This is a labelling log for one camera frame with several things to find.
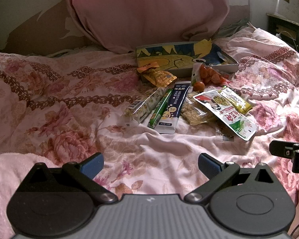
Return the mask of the clear packet of oat crisps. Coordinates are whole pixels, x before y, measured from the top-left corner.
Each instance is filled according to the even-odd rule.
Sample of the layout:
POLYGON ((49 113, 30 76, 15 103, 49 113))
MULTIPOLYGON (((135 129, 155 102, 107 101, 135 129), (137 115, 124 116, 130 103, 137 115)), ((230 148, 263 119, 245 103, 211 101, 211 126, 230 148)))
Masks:
POLYGON ((196 95, 198 95, 198 92, 191 92, 187 94, 182 105, 181 116, 191 126, 197 126, 202 123, 214 121, 216 116, 194 99, 194 96, 196 95))

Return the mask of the orange yellow snack packet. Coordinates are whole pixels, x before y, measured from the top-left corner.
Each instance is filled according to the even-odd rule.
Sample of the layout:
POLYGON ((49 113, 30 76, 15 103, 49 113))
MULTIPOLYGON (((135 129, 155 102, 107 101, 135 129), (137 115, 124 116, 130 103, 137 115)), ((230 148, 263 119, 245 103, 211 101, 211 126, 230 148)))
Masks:
POLYGON ((177 79, 177 77, 170 72, 159 70, 157 62, 151 62, 141 66, 137 68, 137 72, 156 87, 166 88, 177 79))

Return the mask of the dark bedside table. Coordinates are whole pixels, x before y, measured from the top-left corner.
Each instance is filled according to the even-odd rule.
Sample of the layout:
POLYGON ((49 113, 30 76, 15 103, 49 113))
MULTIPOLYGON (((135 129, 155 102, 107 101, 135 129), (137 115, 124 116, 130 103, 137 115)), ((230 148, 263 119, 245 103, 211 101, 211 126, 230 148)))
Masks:
POLYGON ((299 23, 270 13, 266 16, 268 32, 282 39, 299 53, 299 23))

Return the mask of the large pink pillow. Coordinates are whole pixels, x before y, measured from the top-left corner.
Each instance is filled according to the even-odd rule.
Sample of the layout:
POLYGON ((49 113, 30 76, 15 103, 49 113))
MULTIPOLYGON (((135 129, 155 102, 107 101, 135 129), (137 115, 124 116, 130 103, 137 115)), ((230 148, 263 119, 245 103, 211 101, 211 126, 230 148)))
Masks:
POLYGON ((229 0, 65 1, 76 27, 118 54, 143 45, 209 39, 229 12, 229 0))

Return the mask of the clear packet of nut bars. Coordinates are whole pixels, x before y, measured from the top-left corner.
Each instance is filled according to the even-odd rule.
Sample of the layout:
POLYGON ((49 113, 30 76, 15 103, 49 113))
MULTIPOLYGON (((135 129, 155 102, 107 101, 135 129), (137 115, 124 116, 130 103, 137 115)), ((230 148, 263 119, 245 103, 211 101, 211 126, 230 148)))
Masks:
POLYGON ((163 87, 152 88, 139 96, 124 111, 122 117, 123 123, 127 127, 138 126, 158 105, 163 98, 166 89, 163 87))

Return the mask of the yellow snack bar packet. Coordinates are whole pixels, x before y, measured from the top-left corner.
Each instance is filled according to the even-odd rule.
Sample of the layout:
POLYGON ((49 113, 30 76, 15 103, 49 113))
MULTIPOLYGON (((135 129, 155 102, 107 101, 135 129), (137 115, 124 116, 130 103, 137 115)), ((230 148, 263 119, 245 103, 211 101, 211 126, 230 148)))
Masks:
POLYGON ((234 108, 241 114, 245 115, 252 109, 251 104, 242 99, 242 97, 237 95, 229 87, 224 86, 221 90, 218 91, 218 93, 222 95, 225 99, 227 99, 234 106, 234 108))

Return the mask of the white green bean snack bag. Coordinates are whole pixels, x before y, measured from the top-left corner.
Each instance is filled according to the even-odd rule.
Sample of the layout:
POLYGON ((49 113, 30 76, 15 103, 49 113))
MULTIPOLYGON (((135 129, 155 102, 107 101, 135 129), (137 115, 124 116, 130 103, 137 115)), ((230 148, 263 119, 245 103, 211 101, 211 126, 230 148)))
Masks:
POLYGON ((250 140, 257 131, 257 126, 240 113, 217 90, 210 90, 193 96, 194 100, 210 110, 237 136, 245 141, 250 140))

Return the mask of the grey tray with cartoon lining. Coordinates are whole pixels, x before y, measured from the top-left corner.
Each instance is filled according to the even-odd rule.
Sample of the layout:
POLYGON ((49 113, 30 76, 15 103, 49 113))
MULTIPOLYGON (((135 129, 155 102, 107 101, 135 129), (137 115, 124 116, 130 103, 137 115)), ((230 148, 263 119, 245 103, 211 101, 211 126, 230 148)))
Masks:
POLYGON ((150 64, 177 77, 189 77, 200 64, 225 73, 238 71, 238 62, 211 40, 199 42, 162 43, 136 48, 140 67, 150 64))

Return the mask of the pink fluffy blanket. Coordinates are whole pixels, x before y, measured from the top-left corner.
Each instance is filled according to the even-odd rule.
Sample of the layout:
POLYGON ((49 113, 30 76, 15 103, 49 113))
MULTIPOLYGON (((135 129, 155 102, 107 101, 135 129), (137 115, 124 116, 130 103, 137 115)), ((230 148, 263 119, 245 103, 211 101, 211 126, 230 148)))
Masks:
POLYGON ((32 153, 3 153, 0 155, 0 238, 14 236, 6 214, 7 204, 21 181, 37 162, 43 162, 47 167, 57 166, 51 160, 32 153))

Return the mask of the pink floral bed quilt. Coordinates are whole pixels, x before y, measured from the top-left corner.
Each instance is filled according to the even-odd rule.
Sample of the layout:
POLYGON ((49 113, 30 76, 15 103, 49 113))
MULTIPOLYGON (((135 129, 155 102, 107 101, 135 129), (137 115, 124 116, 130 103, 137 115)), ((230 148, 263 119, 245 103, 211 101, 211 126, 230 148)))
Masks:
POLYGON ((297 202, 299 174, 270 155, 269 143, 299 142, 299 53, 255 27, 215 42, 239 63, 229 86, 253 106, 248 117, 258 130, 250 141, 219 141, 215 122, 180 119, 172 135, 147 122, 124 126, 124 110, 150 85, 134 54, 86 48, 59 58, 0 53, 0 155, 32 153, 62 166, 100 152, 96 182, 121 196, 189 193, 206 182, 198 169, 205 152, 245 168, 267 163, 297 202))

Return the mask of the bag of orange fruits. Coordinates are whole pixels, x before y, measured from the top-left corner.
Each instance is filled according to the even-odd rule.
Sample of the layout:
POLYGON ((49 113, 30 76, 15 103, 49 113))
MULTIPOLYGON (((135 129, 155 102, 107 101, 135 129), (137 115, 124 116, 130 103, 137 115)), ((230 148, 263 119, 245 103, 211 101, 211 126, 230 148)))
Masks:
POLYGON ((229 84, 228 76, 224 76, 219 71, 203 63, 195 63, 192 68, 191 84, 194 85, 200 81, 205 85, 213 84, 222 86, 229 84))

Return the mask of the small orange fruit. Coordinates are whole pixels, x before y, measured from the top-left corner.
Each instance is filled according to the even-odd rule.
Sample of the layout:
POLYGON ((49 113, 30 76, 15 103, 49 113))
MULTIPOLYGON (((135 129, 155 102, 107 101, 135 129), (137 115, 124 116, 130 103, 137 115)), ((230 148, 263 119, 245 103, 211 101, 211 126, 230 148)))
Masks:
POLYGON ((205 84, 202 81, 198 81, 193 85, 193 91, 194 92, 204 92, 205 90, 205 84))

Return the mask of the clear packet brown meat snack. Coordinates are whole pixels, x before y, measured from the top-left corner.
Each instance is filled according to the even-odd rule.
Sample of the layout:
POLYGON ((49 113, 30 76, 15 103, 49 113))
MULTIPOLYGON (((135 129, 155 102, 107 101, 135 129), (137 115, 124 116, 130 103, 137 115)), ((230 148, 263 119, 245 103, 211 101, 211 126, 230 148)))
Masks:
POLYGON ((215 136, 221 142, 233 142, 235 139, 233 131, 220 121, 215 123, 215 136))

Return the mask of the green snack stick packet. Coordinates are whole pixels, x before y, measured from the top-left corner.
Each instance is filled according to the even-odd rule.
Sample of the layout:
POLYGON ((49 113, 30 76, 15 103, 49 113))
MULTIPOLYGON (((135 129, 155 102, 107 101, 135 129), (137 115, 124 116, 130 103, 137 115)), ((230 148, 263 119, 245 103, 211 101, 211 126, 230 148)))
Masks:
POLYGON ((173 89, 169 88, 166 93, 164 94, 164 96, 162 97, 162 99, 159 101, 157 107, 155 108, 149 123, 147 124, 147 127, 151 128, 151 129, 155 129, 156 125, 158 124, 159 120, 161 119, 161 116, 165 110, 165 107, 169 101, 169 98, 172 94, 173 89))

